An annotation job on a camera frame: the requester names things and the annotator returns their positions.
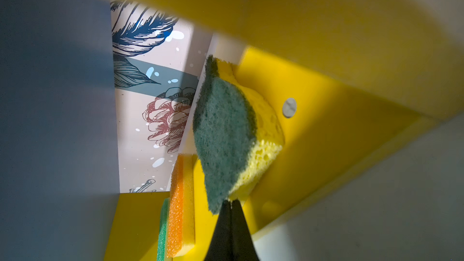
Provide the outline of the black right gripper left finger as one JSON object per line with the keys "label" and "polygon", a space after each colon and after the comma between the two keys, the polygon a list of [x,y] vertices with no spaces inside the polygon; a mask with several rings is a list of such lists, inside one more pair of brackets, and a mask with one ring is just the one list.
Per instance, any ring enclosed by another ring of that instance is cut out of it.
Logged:
{"label": "black right gripper left finger", "polygon": [[222,203],[216,227],[204,261],[232,260],[232,208],[230,201]]}

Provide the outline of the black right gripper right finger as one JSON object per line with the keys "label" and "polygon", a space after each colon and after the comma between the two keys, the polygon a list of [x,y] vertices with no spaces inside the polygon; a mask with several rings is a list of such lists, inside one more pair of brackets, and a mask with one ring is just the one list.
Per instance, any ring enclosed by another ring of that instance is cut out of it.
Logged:
{"label": "black right gripper right finger", "polygon": [[232,256],[234,261],[259,261],[241,203],[232,202]]}

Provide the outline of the orange topped sponge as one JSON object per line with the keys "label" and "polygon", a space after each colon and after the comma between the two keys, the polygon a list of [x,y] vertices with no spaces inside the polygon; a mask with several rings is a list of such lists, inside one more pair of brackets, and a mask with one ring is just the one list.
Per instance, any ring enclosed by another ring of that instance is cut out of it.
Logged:
{"label": "orange topped sponge", "polygon": [[193,156],[178,156],[172,173],[167,227],[167,257],[186,255],[195,246]]}

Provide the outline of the green topped sponge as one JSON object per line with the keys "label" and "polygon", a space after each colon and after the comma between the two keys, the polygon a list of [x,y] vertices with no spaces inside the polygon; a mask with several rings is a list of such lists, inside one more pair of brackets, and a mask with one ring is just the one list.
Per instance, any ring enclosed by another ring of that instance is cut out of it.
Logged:
{"label": "green topped sponge", "polygon": [[163,201],[160,213],[158,245],[157,245],[157,261],[167,261],[167,231],[169,220],[169,198]]}

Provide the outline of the dark green wavy scourer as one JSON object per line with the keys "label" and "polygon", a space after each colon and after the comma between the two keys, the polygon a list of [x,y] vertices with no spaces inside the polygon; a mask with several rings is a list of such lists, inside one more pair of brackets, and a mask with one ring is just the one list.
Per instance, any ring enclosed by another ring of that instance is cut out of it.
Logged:
{"label": "dark green wavy scourer", "polygon": [[204,172],[209,211],[225,200],[246,201],[285,145],[275,110],[242,86],[234,65],[209,56],[193,116],[196,151]]}

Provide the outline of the yellow shelf unit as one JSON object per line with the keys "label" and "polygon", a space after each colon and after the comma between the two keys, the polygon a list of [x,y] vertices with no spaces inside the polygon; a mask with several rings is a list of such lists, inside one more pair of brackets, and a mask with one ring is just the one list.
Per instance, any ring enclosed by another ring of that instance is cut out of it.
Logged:
{"label": "yellow shelf unit", "polygon": [[285,146],[244,204],[262,259],[464,257],[464,48],[415,0],[1,0],[1,259],[148,261],[214,55]]}

